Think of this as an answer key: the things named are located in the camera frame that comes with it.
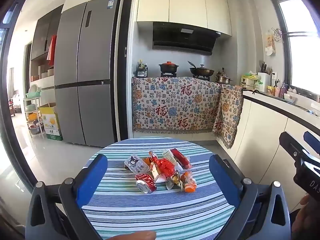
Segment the refrigerator door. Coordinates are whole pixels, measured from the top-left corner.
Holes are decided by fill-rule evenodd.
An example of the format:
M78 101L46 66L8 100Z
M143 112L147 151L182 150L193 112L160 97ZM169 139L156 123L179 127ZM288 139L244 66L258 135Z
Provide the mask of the refrigerator door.
M110 52L114 50L111 40L115 37L117 12L117 0L87 3L79 40L78 82L110 79Z
M77 82L77 54L86 3L61 14L54 55L54 85Z
M63 140L85 145L77 87L55 89L55 95Z
M82 86L78 91L86 144L106 147L114 143L110 85Z

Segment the black range hood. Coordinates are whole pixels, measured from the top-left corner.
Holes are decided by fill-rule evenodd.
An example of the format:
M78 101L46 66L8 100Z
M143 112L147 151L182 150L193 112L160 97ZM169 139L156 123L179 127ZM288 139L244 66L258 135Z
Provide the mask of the black range hood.
M153 22L152 48L212 55L220 33L187 24Z

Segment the round table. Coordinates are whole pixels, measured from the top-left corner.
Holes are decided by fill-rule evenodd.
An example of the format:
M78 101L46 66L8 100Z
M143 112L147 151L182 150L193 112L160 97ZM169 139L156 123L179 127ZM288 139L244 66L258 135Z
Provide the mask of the round table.
M162 157L164 150L173 148L190 157L196 192L167 190L165 183L157 183L152 194L140 192L134 174L124 168L124 160L132 153L147 157L150 150ZM158 240L214 239L234 210L209 171L212 152L199 145L144 137L111 144L97 154L107 156L108 170L82 209L103 239L139 230L156 231Z

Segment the gas burner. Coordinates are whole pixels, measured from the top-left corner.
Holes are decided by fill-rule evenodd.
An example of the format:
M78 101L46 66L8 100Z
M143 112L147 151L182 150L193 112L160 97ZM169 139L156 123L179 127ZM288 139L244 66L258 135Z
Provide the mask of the gas burner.
M160 77L177 77L177 73L174 73L174 74L172 74L172 73L162 73L161 72L161 75L160 75Z
M197 79L201 79L201 80L204 80L204 81L210 81L210 77L204 77L204 76L195 76L193 75L194 78L197 78Z

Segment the blue gripper pad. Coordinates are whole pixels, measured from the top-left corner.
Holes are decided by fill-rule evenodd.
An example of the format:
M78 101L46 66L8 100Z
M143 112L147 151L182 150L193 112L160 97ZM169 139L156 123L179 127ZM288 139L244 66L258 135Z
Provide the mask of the blue gripper pad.
M80 208L89 203L108 168L107 157L101 154L96 158L98 157L100 158L98 162L93 160L89 167L85 168L89 169L88 174L83 179L83 182L78 186L76 202Z
M320 154L320 142L316 137L306 131L303 135L303 139L311 146L312 149L315 150L316 153Z
M211 156L209 159L209 170L220 187L222 193L224 194L226 200L230 205L235 206L236 208L240 204L240 194L241 192L235 186L232 179L227 174L225 168L223 168L214 156Z

